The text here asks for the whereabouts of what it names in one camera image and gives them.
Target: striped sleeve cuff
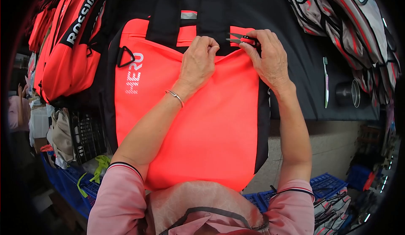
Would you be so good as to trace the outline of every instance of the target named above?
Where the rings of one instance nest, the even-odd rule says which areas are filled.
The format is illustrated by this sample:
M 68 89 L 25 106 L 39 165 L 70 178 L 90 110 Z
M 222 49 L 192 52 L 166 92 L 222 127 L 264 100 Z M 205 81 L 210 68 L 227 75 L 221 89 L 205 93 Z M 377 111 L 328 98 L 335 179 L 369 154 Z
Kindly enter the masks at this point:
M 132 165 L 125 163 L 125 162 L 114 162 L 114 163 L 110 164 L 110 166 L 107 168 L 107 171 L 113 167 L 127 167 L 127 168 L 131 169 L 139 175 L 139 177 L 142 179 L 142 182 L 143 182 L 142 175 L 140 175 L 140 172 Z

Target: woman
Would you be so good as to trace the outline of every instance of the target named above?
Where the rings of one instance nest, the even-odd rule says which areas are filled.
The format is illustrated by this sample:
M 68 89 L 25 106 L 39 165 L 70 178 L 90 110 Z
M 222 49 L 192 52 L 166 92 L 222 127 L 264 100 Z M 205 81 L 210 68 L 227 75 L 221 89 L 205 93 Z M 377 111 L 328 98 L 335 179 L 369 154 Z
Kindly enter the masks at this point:
M 10 131 L 29 131 L 28 121 L 30 120 L 31 108 L 28 100 L 25 98 L 28 85 L 24 89 L 18 83 L 18 96 L 8 98 L 8 125 Z
M 262 57 L 247 43 L 260 78 L 273 90 L 280 110 L 283 164 L 277 195 L 268 212 L 215 182 L 185 182 L 150 193 L 143 181 L 182 103 L 205 85 L 215 70 L 218 43 L 197 36 L 184 53 L 179 79 L 162 100 L 129 132 L 111 160 L 88 222 L 89 234 L 313 234 L 314 197 L 309 184 L 311 146 L 290 81 L 287 55 L 276 34 L 254 30 Z

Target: thread snips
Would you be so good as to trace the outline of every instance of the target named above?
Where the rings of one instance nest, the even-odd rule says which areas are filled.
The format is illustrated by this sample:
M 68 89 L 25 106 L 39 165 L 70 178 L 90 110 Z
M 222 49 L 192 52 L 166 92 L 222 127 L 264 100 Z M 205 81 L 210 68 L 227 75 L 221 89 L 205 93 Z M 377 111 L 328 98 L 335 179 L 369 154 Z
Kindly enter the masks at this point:
M 228 33 L 228 34 L 235 36 L 237 39 L 226 38 L 227 41 L 231 41 L 234 43 L 248 43 L 256 49 L 261 48 L 260 42 L 256 38 L 249 37 L 247 35 L 236 34 L 236 33 Z

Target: black bag handle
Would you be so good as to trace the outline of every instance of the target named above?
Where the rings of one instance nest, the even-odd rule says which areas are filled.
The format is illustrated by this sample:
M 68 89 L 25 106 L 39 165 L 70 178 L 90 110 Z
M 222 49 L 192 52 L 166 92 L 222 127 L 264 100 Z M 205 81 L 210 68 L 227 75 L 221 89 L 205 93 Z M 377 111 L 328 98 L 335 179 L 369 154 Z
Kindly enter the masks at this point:
M 220 45 L 217 55 L 228 55 L 239 49 L 229 41 L 230 21 L 227 16 L 230 0 L 200 0 L 197 10 L 197 35 L 214 38 Z M 157 0 L 149 20 L 146 40 L 176 49 L 180 30 L 181 0 Z

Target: right hand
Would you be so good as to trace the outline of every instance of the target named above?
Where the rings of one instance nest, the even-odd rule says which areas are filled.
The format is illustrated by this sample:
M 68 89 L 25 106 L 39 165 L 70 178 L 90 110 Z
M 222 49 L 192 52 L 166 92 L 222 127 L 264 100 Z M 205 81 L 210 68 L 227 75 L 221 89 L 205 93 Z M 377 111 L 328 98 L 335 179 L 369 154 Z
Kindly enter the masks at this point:
M 185 51 L 179 79 L 172 88 L 184 102 L 203 87 L 214 74 L 214 59 L 219 49 L 220 46 L 214 38 L 196 36 Z
M 268 29 L 253 30 L 246 34 L 257 38 L 262 47 L 262 57 L 247 43 L 240 43 L 242 48 L 253 62 L 260 78 L 278 95 L 290 83 L 287 69 L 287 53 L 277 35 Z

